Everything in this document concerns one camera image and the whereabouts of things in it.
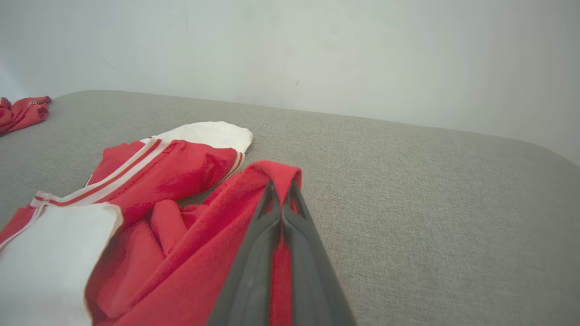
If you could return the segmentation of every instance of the red stripe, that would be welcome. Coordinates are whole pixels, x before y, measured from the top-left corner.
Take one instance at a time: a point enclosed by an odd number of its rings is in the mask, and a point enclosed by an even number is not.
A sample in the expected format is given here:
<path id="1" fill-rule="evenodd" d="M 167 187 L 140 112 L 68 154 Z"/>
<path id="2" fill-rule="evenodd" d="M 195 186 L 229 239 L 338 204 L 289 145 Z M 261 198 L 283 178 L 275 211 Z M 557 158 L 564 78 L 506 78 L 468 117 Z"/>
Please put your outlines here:
<path id="1" fill-rule="evenodd" d="M 88 192 L 86 192 L 86 193 L 84 193 L 84 194 L 82 194 L 82 195 L 80 195 L 80 196 L 76 197 L 76 198 L 73 198 L 73 199 L 71 199 L 71 200 L 69 200 L 69 201 L 66 201 L 66 202 L 58 202 L 58 201 L 55 201 L 55 200 L 50 200 L 50 201 L 49 201 L 49 203 L 51 203 L 51 204 L 54 204 L 54 205 L 56 205 L 56 206 L 66 206 L 66 205 L 73 204 L 73 203 L 75 203 L 75 202 L 77 202 L 77 201 L 79 201 L 79 200 L 81 200 L 81 199 L 83 199 L 83 198 L 86 198 L 86 197 L 88 197 L 88 196 L 90 196 L 90 195 L 92 195 L 92 194 L 96 193 L 97 191 L 99 191 L 99 190 L 101 190 L 101 189 L 105 188 L 106 186 L 108 186 L 108 185 L 109 185 L 109 184 L 111 184 L 112 182 L 114 182 L 114 181 L 118 180 L 118 179 L 119 179 L 120 177 L 122 177 L 122 176 L 123 176 L 125 173 L 127 173 L 127 171 L 128 171 L 128 170 L 130 170 L 130 169 L 131 169 L 131 168 L 133 168 L 135 165 L 137 165 L 139 162 L 141 162 L 141 161 L 142 161 L 144 158 L 146 158 L 146 157 L 147 157 L 149 154 L 151 154 L 151 152 L 152 152 L 152 151 L 154 151 L 154 150 L 155 150 L 155 149 L 156 149 L 156 148 L 157 148 L 157 147 L 158 147 L 158 146 L 161 144 L 161 141 L 162 141 L 161 139 L 158 139 L 158 140 L 156 140 L 156 141 L 155 141 L 155 144 L 153 144 L 153 146 L 151 146 L 151 148 L 150 148 L 150 149 L 148 149 L 148 150 L 147 150 L 145 153 L 143 153 L 143 155 L 141 155 L 141 156 L 140 156 L 140 157 L 139 157 L 139 158 L 138 158 L 138 159 L 137 159 L 135 162 L 131 163 L 131 164 L 130 164 L 129 166 L 127 166 L 127 167 L 126 167 L 126 168 L 125 168 L 123 171 L 121 171 L 121 173 L 119 173 L 117 176 L 115 176 L 115 177 L 114 177 L 114 178 L 112 178 L 111 180 L 109 180 L 109 181 L 107 181 L 107 182 L 105 182 L 105 183 L 101 184 L 100 186 L 98 186 L 98 187 L 96 187 L 96 188 L 94 188 L 94 189 L 92 189 L 92 190 L 90 190 L 90 191 L 88 191 Z M 43 198 L 41 198 L 41 197 L 38 197 L 38 196 L 34 196 L 34 198 L 35 198 L 35 199 L 37 199 L 37 200 L 40 200 L 40 201 L 43 201 L 43 200 L 44 200 Z"/>

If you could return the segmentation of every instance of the striped trim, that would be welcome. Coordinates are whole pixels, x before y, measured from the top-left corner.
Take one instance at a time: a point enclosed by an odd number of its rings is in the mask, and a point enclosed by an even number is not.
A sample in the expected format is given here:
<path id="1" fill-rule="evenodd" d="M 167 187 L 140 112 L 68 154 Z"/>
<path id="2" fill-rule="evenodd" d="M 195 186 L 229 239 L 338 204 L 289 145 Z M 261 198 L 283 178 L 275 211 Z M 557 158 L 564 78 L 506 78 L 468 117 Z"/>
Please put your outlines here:
<path id="1" fill-rule="evenodd" d="M 223 177 L 220 180 L 219 183 L 222 183 L 222 182 L 226 181 L 227 178 L 229 178 L 230 176 L 232 176 L 242 166 L 242 163 L 244 162 L 244 153 L 241 153 L 239 151 L 236 151 L 236 153 L 238 153 L 238 155 L 235 158 L 234 165 L 231 166 L 230 171 L 226 174 L 225 177 Z"/>
<path id="2" fill-rule="evenodd" d="M 39 207 L 43 202 L 51 206 L 93 204 L 99 199 L 111 194 L 135 176 L 135 174 L 149 164 L 157 155 L 161 154 L 169 144 L 170 142 L 166 140 L 151 139 L 137 153 L 131 156 L 127 162 L 105 179 L 62 198 L 39 191 L 30 205 L 32 207 Z"/>
<path id="3" fill-rule="evenodd" d="M 26 225 L 24 227 L 22 227 L 22 229 L 18 230 L 16 233 L 12 234 L 10 237 L 8 237 L 8 239 L 6 239 L 4 242 L 2 242 L 0 244 L 0 250 L 7 244 L 9 243 L 12 239 L 16 238 L 19 234 L 21 234 L 22 232 L 26 231 L 27 228 L 29 228 L 34 222 L 36 222 L 36 220 L 40 217 L 40 215 L 42 214 L 42 210 L 44 209 L 44 207 L 46 206 L 46 204 L 41 204 L 39 207 L 37 207 L 34 210 L 34 213 L 32 214 L 32 216 L 30 217 L 30 220 L 28 221 L 28 223 L 26 223 Z"/>

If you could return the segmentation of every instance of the gray fabric surface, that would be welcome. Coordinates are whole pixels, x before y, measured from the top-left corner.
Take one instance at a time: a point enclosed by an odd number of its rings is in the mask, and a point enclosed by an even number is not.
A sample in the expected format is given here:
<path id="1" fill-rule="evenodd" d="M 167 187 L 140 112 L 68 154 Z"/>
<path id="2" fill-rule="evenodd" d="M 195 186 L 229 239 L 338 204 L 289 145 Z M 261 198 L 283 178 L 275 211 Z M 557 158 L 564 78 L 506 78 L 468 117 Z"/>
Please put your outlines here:
<path id="1" fill-rule="evenodd" d="M 45 122 L 0 137 L 0 226 L 37 190 L 82 187 L 104 148 L 198 121 L 250 129 L 246 165 L 303 169 L 359 325 L 580 325 L 580 168 L 500 137 L 78 92 L 55 99 Z"/>

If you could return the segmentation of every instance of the white sleeve cuff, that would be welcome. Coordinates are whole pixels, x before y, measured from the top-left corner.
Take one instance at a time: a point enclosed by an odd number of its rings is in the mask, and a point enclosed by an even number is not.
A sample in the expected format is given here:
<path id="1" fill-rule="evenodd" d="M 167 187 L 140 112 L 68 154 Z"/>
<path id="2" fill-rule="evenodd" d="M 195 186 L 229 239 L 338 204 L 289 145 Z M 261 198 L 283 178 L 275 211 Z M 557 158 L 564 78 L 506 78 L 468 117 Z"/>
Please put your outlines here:
<path id="1" fill-rule="evenodd" d="M 185 140 L 190 143 L 206 144 L 213 148 L 233 148 L 245 153 L 253 139 L 246 128 L 223 121 L 196 122 L 183 125 L 155 136 L 163 140 Z"/>

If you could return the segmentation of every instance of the white stripe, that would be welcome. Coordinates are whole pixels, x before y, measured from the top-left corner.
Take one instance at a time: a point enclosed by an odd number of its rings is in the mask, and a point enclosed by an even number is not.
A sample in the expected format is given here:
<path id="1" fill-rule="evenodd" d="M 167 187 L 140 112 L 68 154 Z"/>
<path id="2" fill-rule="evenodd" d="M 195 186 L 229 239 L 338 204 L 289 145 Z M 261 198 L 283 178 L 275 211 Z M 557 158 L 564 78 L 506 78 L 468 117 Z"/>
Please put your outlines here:
<path id="1" fill-rule="evenodd" d="M 95 187 L 98 187 L 98 186 L 102 185 L 103 183 L 111 180 L 112 178 L 118 176 L 127 166 L 134 163 L 147 150 L 149 150 L 155 144 L 155 141 L 156 141 L 156 139 L 151 139 L 145 146 L 143 146 L 143 148 L 141 148 L 137 153 L 135 153 L 135 155 L 133 155 L 129 160 L 127 160 L 127 162 L 125 162 L 123 165 L 121 165 L 121 167 L 119 167 L 117 170 L 115 170 L 115 172 L 113 172 L 110 176 L 106 177 L 105 179 L 103 179 L 95 184 L 91 184 L 90 186 L 83 188 L 83 189 L 80 189 L 78 191 L 75 191 L 74 193 L 67 195 L 63 198 L 57 197 L 55 195 L 44 193 L 43 191 L 37 192 L 37 196 L 41 197 L 41 198 L 45 198 L 46 200 L 54 200 L 57 202 L 66 202 L 69 200 L 73 200 L 73 199 L 75 199 L 83 194 L 86 194 L 88 191 L 91 191 L 91 189 L 94 189 Z M 130 178 L 135 176 L 135 174 L 137 174 L 141 169 L 143 169 L 147 164 L 149 164 L 157 155 L 161 154 L 169 146 L 169 144 L 170 144 L 169 141 L 162 140 L 161 143 L 159 144 L 159 146 L 157 146 L 157 148 L 155 148 L 151 153 L 149 153 L 139 163 L 137 163 L 130 170 L 128 170 L 125 174 L 123 174 L 119 179 L 113 181 L 112 183 L 108 184 L 106 187 L 95 192 L 94 194 L 91 194 L 91 195 L 89 195 L 89 196 L 87 196 L 87 197 L 85 197 L 77 202 L 74 202 L 71 205 L 93 204 L 97 200 L 102 199 L 105 196 L 109 195 L 110 193 L 115 191 L 117 188 L 121 187 Z M 35 198 L 30 205 L 32 207 L 37 207 L 42 202 L 43 201 L 40 201 L 40 200 Z"/>
<path id="2" fill-rule="evenodd" d="M 47 206 L 47 205 L 46 204 L 41 204 L 39 207 L 37 207 L 34 210 L 34 213 L 32 214 L 32 217 L 30 217 L 30 220 L 28 221 L 28 223 L 26 223 L 26 225 L 22 229 L 18 230 L 18 232 L 16 232 L 16 233 L 12 234 L 8 239 L 6 239 L 3 243 L 0 244 L 0 250 L 2 250 L 2 247 L 4 247 L 7 243 L 9 243 L 10 240 L 16 238 L 19 234 L 21 234 L 22 232 L 26 231 L 27 228 L 29 228 L 34 222 L 36 222 L 36 220 L 42 214 L 42 210 L 44 209 L 45 206 Z"/>
<path id="3" fill-rule="evenodd" d="M 89 185 L 90 180 L 93 178 L 93 175 L 90 175 L 89 180 L 86 181 L 85 187 Z"/>
<path id="4" fill-rule="evenodd" d="M 229 179 L 229 177 L 234 175 L 234 172 L 242 167 L 242 163 L 244 163 L 244 155 L 238 151 L 235 151 L 237 153 L 236 157 L 235 157 L 235 161 L 234 161 L 234 165 L 231 166 L 230 170 L 223 176 L 223 179 L 220 180 L 219 183 L 222 183 L 224 181 L 226 181 L 227 179 Z M 242 160 L 240 161 L 240 164 L 238 165 L 238 160 L 240 159 L 240 155 L 242 156 Z"/>

